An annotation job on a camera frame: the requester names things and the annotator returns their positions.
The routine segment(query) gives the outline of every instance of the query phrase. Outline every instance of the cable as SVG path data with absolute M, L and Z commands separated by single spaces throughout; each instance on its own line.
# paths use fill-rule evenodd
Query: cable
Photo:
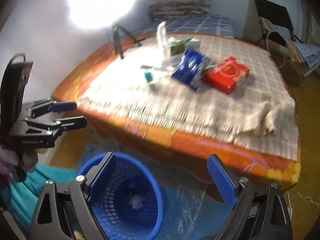
M 288 80 L 287 79 L 284 79 L 285 81 L 286 81 L 286 83 L 288 84 L 288 86 L 289 86 L 289 88 L 290 88 L 290 90 L 291 90 L 291 93 L 292 93 L 292 95 L 293 95 L 293 100 L 294 100 L 294 102 L 295 102 L 295 104 L 296 104 L 296 107 L 297 107 L 297 111 L 296 111 L 296 113 L 295 114 L 297 114 L 298 113 L 298 111 L 299 111 L 299 108 L 298 108 L 298 104 L 297 104 L 297 100 L 296 100 L 296 97 L 294 96 L 294 93 L 293 93 L 293 91 L 292 91 L 292 88 L 291 88 L 291 86 L 289 85 L 289 83 L 288 83 Z
M 309 36 L 309 21 L 310 21 L 310 19 L 309 19 L 309 14 L 310 14 L 310 10 L 309 10 L 309 7 L 305 4 L 305 6 L 306 6 L 306 8 L 307 8 L 307 29 L 306 29 L 306 41 L 305 41 L 305 43 L 307 43 L 307 41 L 308 41 L 308 36 Z
M 319 209 L 319 207 L 320 207 L 320 196 L 317 198 L 318 202 L 314 202 L 311 197 L 305 197 L 305 198 L 303 198 L 303 197 L 301 196 L 300 192 L 297 192 L 296 194 L 294 194 L 294 195 L 290 198 L 289 192 L 287 191 L 287 195 L 288 195 L 287 208 L 288 208 L 288 206 L 291 208 L 291 200 L 295 197 L 295 195 L 299 195 L 299 197 L 300 197 L 301 200 L 310 199 L 310 202 L 311 202 L 312 204 L 315 204 L 315 205 L 317 206 L 317 209 L 316 209 L 315 212 L 313 213 L 313 217 L 316 217 L 316 212 L 318 211 L 318 209 Z
M 268 32 L 268 33 L 267 33 L 266 45 L 267 45 L 267 50 L 268 50 L 268 52 L 269 52 L 269 56 L 270 56 L 270 57 L 271 57 L 271 53 L 270 53 L 268 41 L 269 41 L 269 36 L 270 36 L 271 33 L 279 33 L 279 32 L 278 32 L 278 31 L 271 31 L 271 32 Z M 283 67 L 283 66 L 285 65 L 285 56 L 286 56 L 286 54 L 285 54 L 285 52 L 284 52 L 284 61 L 283 61 L 283 64 L 282 64 L 281 66 L 277 67 L 277 68 L 281 68 L 281 67 Z

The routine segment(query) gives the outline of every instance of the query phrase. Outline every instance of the tripod stand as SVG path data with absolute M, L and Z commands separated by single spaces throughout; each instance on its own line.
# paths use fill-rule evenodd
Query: tripod stand
M 124 27 L 120 26 L 119 24 L 114 24 L 112 26 L 112 31 L 113 31 L 113 41 L 115 43 L 115 50 L 116 54 L 120 54 L 121 59 L 124 59 L 123 56 L 123 50 L 120 42 L 120 35 L 119 35 L 119 30 L 122 30 L 125 34 L 127 34 L 132 40 L 134 44 L 138 44 L 141 46 L 141 41 L 145 40 L 145 38 L 137 40 L 132 34 L 126 30 Z

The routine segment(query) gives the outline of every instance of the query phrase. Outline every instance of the white wall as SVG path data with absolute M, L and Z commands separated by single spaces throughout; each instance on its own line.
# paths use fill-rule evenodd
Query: white wall
M 131 30 L 148 24 L 148 7 L 157 1 L 137 0 L 120 22 Z M 287 7 L 293 27 L 300 34 L 299 0 L 270 1 Z M 212 0 L 211 13 L 230 17 L 235 33 L 242 35 L 248 5 L 249 0 Z M 63 78 L 106 40 L 104 29 L 86 31 L 69 21 L 67 0 L 22 0 L 0 32 L 0 76 L 10 58 L 24 52 L 27 60 L 34 61 L 24 101 L 49 97 Z

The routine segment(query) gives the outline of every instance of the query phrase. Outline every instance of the blue checkered sheet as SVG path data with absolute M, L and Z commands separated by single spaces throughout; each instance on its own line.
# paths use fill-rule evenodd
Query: blue checkered sheet
M 134 35 L 145 33 L 156 33 L 158 25 L 162 21 L 153 22 L 144 26 L 135 32 Z M 167 32 L 191 32 L 191 33 L 208 33 L 219 36 L 234 38 L 233 28 L 230 18 L 220 16 L 193 17 L 166 20 Z

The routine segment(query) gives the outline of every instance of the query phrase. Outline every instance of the folded blanket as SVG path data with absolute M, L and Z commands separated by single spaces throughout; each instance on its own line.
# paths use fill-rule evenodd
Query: folded blanket
M 292 61 L 299 63 L 306 62 L 310 69 L 314 69 L 320 65 L 319 47 L 297 41 L 286 27 L 275 25 L 268 19 L 262 18 L 261 20 L 262 26 L 265 29 L 277 31 L 284 38 Z
M 152 19 L 204 17 L 210 4 L 211 0 L 163 0 L 151 5 L 148 14 Z

